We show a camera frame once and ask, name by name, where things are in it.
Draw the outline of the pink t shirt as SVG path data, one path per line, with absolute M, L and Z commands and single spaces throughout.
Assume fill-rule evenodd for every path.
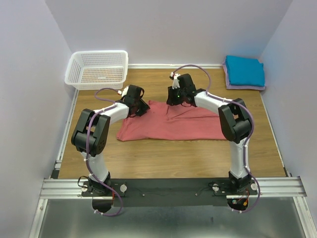
M 219 116 L 207 109 L 170 106 L 149 101 L 150 109 L 140 117 L 123 120 L 116 138 L 119 141 L 224 140 Z

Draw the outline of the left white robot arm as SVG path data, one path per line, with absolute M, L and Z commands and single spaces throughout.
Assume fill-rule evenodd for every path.
M 71 137 L 72 145 L 81 153 L 89 170 L 88 182 L 80 186 L 83 193 L 99 196 L 113 193 L 110 172 L 103 158 L 109 127 L 122 119 L 140 117 L 150 109 L 143 100 L 143 88 L 129 85 L 116 92 L 121 98 L 111 100 L 110 106 L 98 110 L 84 109 Z

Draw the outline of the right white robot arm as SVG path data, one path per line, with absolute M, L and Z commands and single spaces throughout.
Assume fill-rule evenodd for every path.
M 191 75 L 171 73 L 172 85 L 168 87 L 170 106 L 187 103 L 194 107 L 207 109 L 218 114 L 221 132 L 229 141 L 231 167 L 228 175 L 228 189 L 233 194 L 239 194 L 251 183 L 248 144 L 253 133 L 254 124 L 244 101 L 225 99 L 204 89 L 197 89 Z

